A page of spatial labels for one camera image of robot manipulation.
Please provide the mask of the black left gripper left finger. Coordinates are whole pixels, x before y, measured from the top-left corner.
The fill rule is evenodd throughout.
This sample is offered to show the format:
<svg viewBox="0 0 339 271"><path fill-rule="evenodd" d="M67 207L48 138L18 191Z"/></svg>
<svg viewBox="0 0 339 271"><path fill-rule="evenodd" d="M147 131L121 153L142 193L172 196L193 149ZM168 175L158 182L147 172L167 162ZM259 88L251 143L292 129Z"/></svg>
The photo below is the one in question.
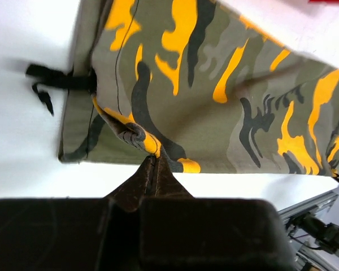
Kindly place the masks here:
<svg viewBox="0 0 339 271"><path fill-rule="evenodd" d="M154 157L103 198L0 199L0 270L140 270L140 199Z"/></svg>

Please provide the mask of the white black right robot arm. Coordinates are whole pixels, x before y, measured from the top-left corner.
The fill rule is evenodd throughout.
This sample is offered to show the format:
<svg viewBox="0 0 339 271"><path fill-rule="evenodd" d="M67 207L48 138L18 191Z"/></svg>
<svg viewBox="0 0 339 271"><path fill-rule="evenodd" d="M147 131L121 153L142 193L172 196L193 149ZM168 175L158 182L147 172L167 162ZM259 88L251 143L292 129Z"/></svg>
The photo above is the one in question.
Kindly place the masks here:
<svg viewBox="0 0 339 271"><path fill-rule="evenodd" d="M325 224L315 215L307 212L290 218L286 228L290 229L288 236L292 241L295 241L310 250L324 251L339 257L339 225L334 223ZM305 236L314 238L316 247L302 242L300 240L302 236L295 236L296 231L299 229L306 232Z"/></svg>

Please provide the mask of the camouflage yellow green trousers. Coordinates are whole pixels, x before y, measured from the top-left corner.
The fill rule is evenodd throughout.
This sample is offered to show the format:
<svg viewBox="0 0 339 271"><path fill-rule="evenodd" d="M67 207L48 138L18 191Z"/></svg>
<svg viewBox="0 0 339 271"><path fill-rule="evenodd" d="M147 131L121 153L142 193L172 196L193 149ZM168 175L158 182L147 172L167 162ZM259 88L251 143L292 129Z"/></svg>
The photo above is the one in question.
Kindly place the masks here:
<svg viewBox="0 0 339 271"><path fill-rule="evenodd" d="M339 174L339 69L289 50L217 1L83 1L59 160L173 172Z"/></svg>

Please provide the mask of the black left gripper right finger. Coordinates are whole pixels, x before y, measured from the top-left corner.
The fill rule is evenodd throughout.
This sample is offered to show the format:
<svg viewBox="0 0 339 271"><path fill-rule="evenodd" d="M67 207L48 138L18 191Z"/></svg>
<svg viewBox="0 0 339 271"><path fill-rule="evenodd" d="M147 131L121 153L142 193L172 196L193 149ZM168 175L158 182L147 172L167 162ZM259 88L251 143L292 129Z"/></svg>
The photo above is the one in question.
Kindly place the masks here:
<svg viewBox="0 0 339 271"><path fill-rule="evenodd" d="M143 270L294 270L274 206L262 199L192 198L155 159L140 205Z"/></svg>

